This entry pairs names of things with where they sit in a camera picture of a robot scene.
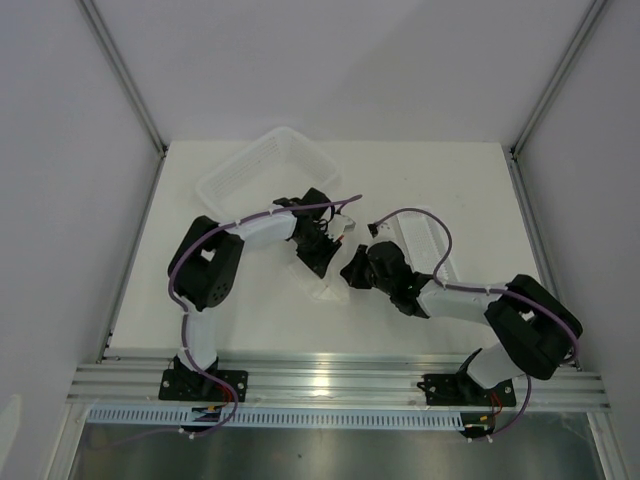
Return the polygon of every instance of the black mounting bracket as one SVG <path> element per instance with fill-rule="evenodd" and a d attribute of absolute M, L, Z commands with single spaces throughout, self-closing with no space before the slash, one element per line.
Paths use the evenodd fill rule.
<path fill-rule="evenodd" d="M 204 215 L 196 218 L 173 256 L 167 274 L 171 276 L 185 252 L 218 226 Z M 226 231 L 213 235 L 184 262 L 176 275 L 174 291 L 193 303 L 199 312 L 219 305 L 231 292 L 243 248 L 244 240 L 238 235 Z M 207 260 L 203 252 L 213 256 Z"/>
<path fill-rule="evenodd" d="M 228 396 L 221 388 L 218 388 L 215 382 L 189 369 L 177 356 L 173 358 L 172 364 L 162 373 L 158 393 L 160 400 L 211 403 L 228 401 Z M 231 385 L 238 393 L 240 403 L 245 401 L 249 386 L 247 371 L 218 370 L 218 362 L 216 361 L 206 372 Z"/>
<path fill-rule="evenodd" d="M 459 375 L 455 373 L 430 373 L 422 376 L 418 388 L 425 393 L 427 405 L 434 407 L 487 407 L 491 408 L 491 394 L 495 393 L 503 407 L 515 407 L 516 395 L 513 382 L 505 380 L 495 387 L 482 390 L 469 399 L 459 386 Z"/>
<path fill-rule="evenodd" d="M 482 438 L 492 435 L 495 430 L 495 419 L 491 419 L 486 413 L 461 413 L 460 419 L 464 430 L 460 434 L 465 438 Z"/>

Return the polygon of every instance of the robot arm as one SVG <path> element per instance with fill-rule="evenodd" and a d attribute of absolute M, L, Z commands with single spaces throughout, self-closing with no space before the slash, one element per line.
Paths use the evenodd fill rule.
<path fill-rule="evenodd" d="M 459 393 L 471 404 L 486 390 L 523 373 L 551 378 L 571 350 L 571 341 L 557 323 L 523 302 L 488 290 L 524 296 L 557 315 L 576 337 L 582 334 L 578 320 L 527 275 L 487 288 L 487 293 L 445 289 L 431 275 L 413 272 L 392 241 L 360 245 L 341 275 L 353 288 L 383 291 L 406 315 L 453 317 L 490 326 L 500 343 L 474 352 L 456 375 Z"/>
<path fill-rule="evenodd" d="M 312 188 L 302 198 L 275 200 L 272 210 L 327 203 L 330 200 Z M 258 218 L 214 234 L 189 256 L 177 273 L 174 291 L 190 304 L 187 344 L 197 365 L 206 370 L 217 360 L 215 327 L 218 312 L 213 307 L 231 292 L 245 249 L 293 240 L 298 258 L 318 277 L 325 276 L 331 259 L 342 246 L 342 234 L 355 225 L 348 217 L 336 214 L 333 207 L 331 219 L 323 220 L 327 210 L 328 207 L 286 211 Z M 169 264 L 169 275 L 184 253 L 218 226 L 206 216 L 196 218 Z M 178 359 L 186 368 L 192 369 L 183 351 L 178 353 Z"/>

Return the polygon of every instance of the gray wall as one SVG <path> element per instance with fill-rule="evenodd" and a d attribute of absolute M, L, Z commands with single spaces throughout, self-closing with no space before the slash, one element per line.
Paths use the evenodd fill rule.
<path fill-rule="evenodd" d="M 616 0 L 523 165 L 583 360 L 602 372 L 640 475 L 640 3 Z"/>
<path fill-rule="evenodd" d="M 71 0 L 2 2 L 0 62 L 0 408 L 23 396 L 2 476 L 28 480 L 96 350 L 155 161 Z"/>
<path fill-rule="evenodd" d="M 109 0 L 167 139 L 510 144 L 590 0 Z"/>

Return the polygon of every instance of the white plastic object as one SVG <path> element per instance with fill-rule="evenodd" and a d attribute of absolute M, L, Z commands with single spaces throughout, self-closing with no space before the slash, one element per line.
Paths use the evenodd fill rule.
<path fill-rule="evenodd" d="M 324 278 L 318 277 L 297 258 L 289 264 L 288 268 L 298 286 L 313 300 L 346 304 L 350 298 L 349 286 L 339 274 L 340 271 L 337 268 L 339 263 L 336 258 L 333 258 Z"/>
<path fill-rule="evenodd" d="M 228 231 L 239 235 L 244 240 L 245 247 L 259 248 L 291 238 L 295 228 L 296 217 L 291 212 L 281 212 L 230 228 Z"/>
<path fill-rule="evenodd" d="M 196 193 L 217 221 L 264 210 L 265 202 L 302 197 L 314 187 L 328 194 L 339 184 L 336 163 L 308 138 L 276 128 L 201 178 Z"/>
<path fill-rule="evenodd" d="M 218 358 L 215 332 L 216 316 L 219 313 L 215 308 L 205 308 L 202 312 L 198 312 L 190 303 L 187 302 L 187 305 L 189 305 L 189 328 L 187 328 L 189 353 L 195 364 L 202 370 L 206 370 Z M 178 350 L 178 358 L 190 370 L 195 370 L 183 348 Z"/>
<path fill-rule="evenodd" d="M 506 288 L 504 283 L 494 285 L 495 288 Z M 420 290 L 418 304 L 430 317 L 452 317 L 469 322 L 487 325 L 484 312 L 491 302 L 500 298 L 499 294 L 461 292 L 444 289 L 433 280 Z"/>
<path fill-rule="evenodd" d="M 354 222 L 350 217 L 346 215 L 336 214 L 333 217 L 333 220 L 329 222 L 327 228 L 327 236 L 331 240 L 337 240 L 342 238 L 348 232 L 352 232 L 356 227 L 356 222 Z"/>
<path fill-rule="evenodd" d="M 431 208 L 419 206 L 421 210 L 431 212 Z M 415 271 L 433 273 L 447 249 L 447 240 L 442 228 L 423 213 L 402 212 L 397 216 L 398 225 L 407 247 L 409 262 Z M 456 272 L 451 261 L 447 258 L 438 272 L 438 277 L 449 282 L 457 280 Z"/>
<path fill-rule="evenodd" d="M 467 375 L 471 380 L 484 389 L 493 388 L 507 378 L 519 377 L 522 374 L 522 370 L 513 363 L 499 343 L 491 348 L 483 348 L 467 368 Z"/>

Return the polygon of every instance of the metal rail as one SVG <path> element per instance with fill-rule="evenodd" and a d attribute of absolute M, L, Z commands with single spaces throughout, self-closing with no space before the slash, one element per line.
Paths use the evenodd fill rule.
<path fill-rule="evenodd" d="M 524 183 L 520 165 L 518 165 L 518 162 L 513 158 L 507 156 L 507 168 L 509 169 L 509 175 L 511 176 L 511 183 L 513 183 L 513 190 L 516 194 L 516 199 L 518 200 L 518 206 L 520 207 L 524 227 L 527 231 L 527 236 L 529 237 L 529 244 L 531 245 L 531 251 L 533 252 L 533 259 L 536 262 L 536 268 L 540 274 L 540 281 L 549 293 L 562 301 L 558 284 L 549 262 L 549 255 L 542 240 L 538 221 L 531 203 L 531 198 Z"/>
<path fill-rule="evenodd" d="M 596 30 L 598 23 L 602 19 L 609 3 L 611 3 L 610 0 L 593 0 L 585 12 L 580 25 L 571 39 L 571 42 L 569 42 L 569 45 L 563 52 L 553 75 L 549 79 L 549 82 L 536 102 L 533 111 L 529 115 L 529 118 L 518 135 L 512 149 L 514 159 L 518 160 L 520 158 L 522 149 L 536 127 L 539 125 L 540 121 L 544 118 L 544 115 L 549 110 L 549 107 L 551 107 L 551 104 L 558 96 L 558 93 L 569 77 L 569 74 L 573 71 L 578 58 L 580 58 L 580 55 L 589 43 L 589 40 L 591 39 L 593 32 Z"/>
<path fill-rule="evenodd" d="M 613 428 L 611 414 L 588 413 L 587 417 L 605 478 L 607 480 L 629 478 L 629 472 Z"/>
<path fill-rule="evenodd" d="M 151 183 L 151 188 L 149 189 L 144 209 L 142 211 L 142 216 L 140 217 L 140 222 L 138 223 L 138 226 L 136 228 L 133 244 L 131 245 L 131 249 L 129 250 L 129 254 L 127 256 L 127 263 L 118 283 L 118 292 L 116 293 L 116 297 L 109 311 L 109 321 L 105 324 L 102 330 L 100 336 L 100 349 L 98 350 L 98 354 L 96 355 L 96 362 L 102 361 L 102 358 L 105 355 L 105 350 L 108 348 L 109 340 L 111 338 L 111 334 L 113 333 L 113 327 L 118 318 L 118 314 L 120 313 L 122 301 L 124 300 L 124 295 L 127 291 L 127 285 L 129 284 L 129 277 L 131 276 L 133 264 L 138 253 L 138 247 L 140 246 L 140 240 L 142 239 L 142 233 L 144 232 L 144 226 L 147 223 L 147 218 L 149 217 L 149 212 L 151 211 L 151 204 L 153 203 L 153 197 L 155 195 L 156 189 L 158 188 L 158 183 L 160 182 L 162 169 L 164 168 L 164 158 L 165 157 L 163 156 L 156 168 L 153 181 Z"/>
<path fill-rule="evenodd" d="M 122 92 L 125 97 L 127 97 L 127 101 L 129 102 L 133 113 L 136 115 L 140 125 L 149 137 L 149 141 L 151 141 L 151 144 L 155 148 L 156 152 L 158 152 L 158 155 L 160 157 L 164 156 L 167 146 L 160 137 L 158 128 L 149 114 L 149 110 L 142 99 L 142 95 L 140 95 L 140 91 L 133 81 L 133 77 L 131 76 L 129 69 L 124 63 L 122 55 L 120 55 L 98 7 L 93 0 L 76 0 L 76 4 L 82 12 L 91 33 L 93 33 L 100 50 L 102 50 L 109 67 L 111 67 Z"/>
<path fill-rule="evenodd" d="M 49 465 L 39 478 L 48 480 L 67 480 L 69 478 L 89 412 L 88 405 L 65 406 L 60 436 L 57 439 Z"/>
<path fill-rule="evenodd" d="M 460 357 L 413 356 L 403 360 L 357 359 L 344 355 L 251 358 L 223 356 L 220 368 L 249 372 L 244 406 L 255 408 L 312 408 L 359 410 L 475 411 L 482 408 L 426 407 L 416 387 L 425 373 L 453 373 Z M 73 379 L 69 403 L 202 405 L 162 402 L 158 390 L 170 359 L 104 361 L 80 365 Z M 526 381 L 515 379 L 521 401 Z M 531 412 L 608 412 L 609 401 L 599 375 L 561 368 L 548 381 L 533 382 Z"/>
<path fill-rule="evenodd" d="M 220 420 L 231 413 L 225 407 Z M 88 423 L 118 425 L 165 425 L 181 427 L 206 426 L 201 412 L 190 407 L 148 405 L 95 405 L 87 418 Z M 229 427 L 258 428 L 328 428 L 343 430 L 440 430 L 461 431 L 464 425 L 460 413 L 424 410 L 336 410 L 295 408 L 238 407 L 226 424 Z"/>

